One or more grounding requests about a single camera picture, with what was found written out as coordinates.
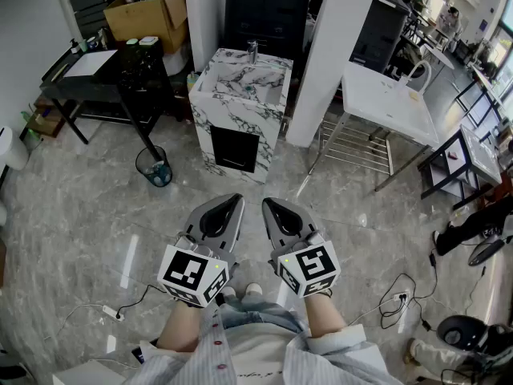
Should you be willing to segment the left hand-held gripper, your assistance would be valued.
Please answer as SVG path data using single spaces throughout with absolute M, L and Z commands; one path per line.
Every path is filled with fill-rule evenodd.
M 195 208 L 184 232 L 168 245 L 157 276 L 174 299 L 205 308 L 220 293 L 236 265 L 245 201 L 241 194 L 215 197 Z

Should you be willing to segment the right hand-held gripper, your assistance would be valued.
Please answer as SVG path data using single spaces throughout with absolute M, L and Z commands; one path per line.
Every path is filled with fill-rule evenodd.
M 299 298 L 329 290 L 341 268 L 332 241 L 302 207 L 276 197 L 262 201 L 262 214 L 273 251 L 269 264 Z

